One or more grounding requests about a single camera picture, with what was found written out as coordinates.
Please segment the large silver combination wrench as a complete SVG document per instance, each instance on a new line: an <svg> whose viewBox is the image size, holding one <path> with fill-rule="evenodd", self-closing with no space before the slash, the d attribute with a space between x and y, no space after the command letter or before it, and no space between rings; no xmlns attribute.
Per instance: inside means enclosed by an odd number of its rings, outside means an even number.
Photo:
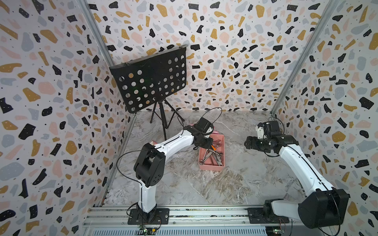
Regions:
<svg viewBox="0 0 378 236"><path fill-rule="evenodd" d="M215 151L212 151L212 150L207 150L205 152L204 157L199 161L199 164L204 165L205 162L208 159L213 159L218 166L222 166L223 164L222 164L222 161L221 161L221 157L222 157L222 153L215 152Z"/></svg>

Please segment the pink plastic storage box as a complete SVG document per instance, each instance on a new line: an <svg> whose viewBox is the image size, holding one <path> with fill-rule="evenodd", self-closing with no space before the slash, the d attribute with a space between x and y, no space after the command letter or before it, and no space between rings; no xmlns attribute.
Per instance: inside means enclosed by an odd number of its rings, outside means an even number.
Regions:
<svg viewBox="0 0 378 236"><path fill-rule="evenodd" d="M225 138L212 134L213 143L209 149L200 148L198 164L201 170L220 172L225 168Z"/></svg>

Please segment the orange handled adjustable wrench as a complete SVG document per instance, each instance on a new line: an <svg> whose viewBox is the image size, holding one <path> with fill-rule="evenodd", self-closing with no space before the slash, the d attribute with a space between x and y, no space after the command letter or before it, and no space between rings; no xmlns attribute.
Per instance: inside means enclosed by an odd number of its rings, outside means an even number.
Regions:
<svg viewBox="0 0 378 236"><path fill-rule="evenodd" d="M211 150L215 152L224 153L224 142L222 140L216 140L211 145Z"/></svg>

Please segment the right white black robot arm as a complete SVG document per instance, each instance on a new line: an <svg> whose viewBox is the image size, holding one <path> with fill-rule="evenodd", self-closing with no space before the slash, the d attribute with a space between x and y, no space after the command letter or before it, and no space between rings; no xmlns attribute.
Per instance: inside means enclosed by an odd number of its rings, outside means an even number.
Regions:
<svg viewBox="0 0 378 236"><path fill-rule="evenodd" d="M278 154L294 172L305 192L306 198L301 203L280 199L265 201L264 217L283 216L300 220L309 229L343 224L350 195L343 189L336 189L320 174L291 135L270 138L249 136L244 145L247 149L272 150Z"/></svg>

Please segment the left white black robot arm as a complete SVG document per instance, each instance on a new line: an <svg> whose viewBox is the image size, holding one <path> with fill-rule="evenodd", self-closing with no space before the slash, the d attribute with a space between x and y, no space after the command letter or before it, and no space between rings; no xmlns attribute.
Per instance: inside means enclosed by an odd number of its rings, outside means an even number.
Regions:
<svg viewBox="0 0 378 236"><path fill-rule="evenodd" d="M144 213L150 213L157 207L156 185L163 177L166 161L178 151L191 145L211 148L213 139L210 135L213 130L212 124L206 130L197 125L187 125L182 132L164 142L156 145L147 143L142 147L134 171L141 185L138 206Z"/></svg>

